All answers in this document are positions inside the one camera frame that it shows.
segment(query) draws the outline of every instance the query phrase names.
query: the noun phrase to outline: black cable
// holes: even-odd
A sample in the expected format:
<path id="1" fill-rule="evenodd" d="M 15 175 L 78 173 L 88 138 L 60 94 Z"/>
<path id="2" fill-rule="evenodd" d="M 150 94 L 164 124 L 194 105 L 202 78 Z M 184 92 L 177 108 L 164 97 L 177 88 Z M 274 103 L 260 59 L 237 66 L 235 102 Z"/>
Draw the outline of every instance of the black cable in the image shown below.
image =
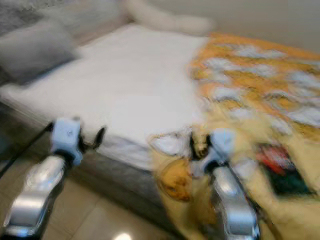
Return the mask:
<path id="1" fill-rule="evenodd" d="M 15 163 L 15 161 L 24 154 L 37 140 L 39 140 L 47 131 L 52 130 L 54 123 L 50 122 L 41 132 L 39 132 L 33 139 L 31 139 L 28 144 L 22 148 L 18 153 L 16 153 L 8 163 L 0 171 L 0 179 L 8 171 L 8 169 Z"/>

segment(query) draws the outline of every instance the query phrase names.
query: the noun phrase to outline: mattress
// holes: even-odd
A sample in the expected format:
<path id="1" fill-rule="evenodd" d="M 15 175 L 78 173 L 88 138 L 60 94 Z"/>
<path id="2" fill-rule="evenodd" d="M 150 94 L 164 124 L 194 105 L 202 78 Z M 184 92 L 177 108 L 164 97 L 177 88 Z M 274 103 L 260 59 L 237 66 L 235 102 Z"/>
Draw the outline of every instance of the mattress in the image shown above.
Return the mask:
<path id="1" fill-rule="evenodd" d="M 40 123 L 80 117 L 87 141 L 107 126 L 98 152 L 151 170 L 149 135 L 202 121 L 186 65 L 206 40 L 128 24 L 30 86 L 1 87 L 0 100 Z"/>

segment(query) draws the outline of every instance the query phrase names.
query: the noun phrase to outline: gray pillow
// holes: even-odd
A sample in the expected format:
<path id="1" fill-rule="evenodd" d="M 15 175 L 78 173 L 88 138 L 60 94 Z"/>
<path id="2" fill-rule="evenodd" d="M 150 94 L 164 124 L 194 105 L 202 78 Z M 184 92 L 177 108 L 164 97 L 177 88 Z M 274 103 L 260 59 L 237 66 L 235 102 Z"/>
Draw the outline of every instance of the gray pillow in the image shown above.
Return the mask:
<path id="1" fill-rule="evenodd" d="M 17 84 L 28 83 L 76 57 L 72 38 L 51 19 L 43 18 L 0 37 L 0 67 Z"/>

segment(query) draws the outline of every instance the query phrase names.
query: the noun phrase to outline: bed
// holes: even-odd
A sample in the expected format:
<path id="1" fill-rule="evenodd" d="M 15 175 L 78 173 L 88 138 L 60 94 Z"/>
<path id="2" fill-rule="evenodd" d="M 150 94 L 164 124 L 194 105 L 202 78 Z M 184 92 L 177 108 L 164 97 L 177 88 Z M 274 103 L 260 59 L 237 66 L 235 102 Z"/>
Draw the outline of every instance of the bed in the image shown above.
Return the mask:
<path id="1" fill-rule="evenodd" d="M 98 154 L 87 154 L 74 175 L 172 231 L 152 177 L 147 138 L 202 121 L 186 65 L 206 40 L 128 24 L 82 46 L 81 58 L 27 87 L 2 86 L 0 101 L 14 109 L 11 124 L 28 123 L 30 131 L 77 116 L 91 141 L 107 126 Z"/>

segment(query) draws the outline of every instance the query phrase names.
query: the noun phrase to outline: white mattress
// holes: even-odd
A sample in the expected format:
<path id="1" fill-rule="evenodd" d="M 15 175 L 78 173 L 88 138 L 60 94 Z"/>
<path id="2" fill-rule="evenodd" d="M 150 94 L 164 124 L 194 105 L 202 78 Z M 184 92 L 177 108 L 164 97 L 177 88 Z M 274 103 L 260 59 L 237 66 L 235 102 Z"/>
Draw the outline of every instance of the white mattress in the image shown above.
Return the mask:
<path id="1" fill-rule="evenodd" d="M 206 40 L 129 24 L 28 87 L 1 87 L 1 101 L 38 121 L 79 116 L 89 140 L 107 125 L 99 152 L 149 170 L 149 135 L 202 120 L 186 65 Z"/>

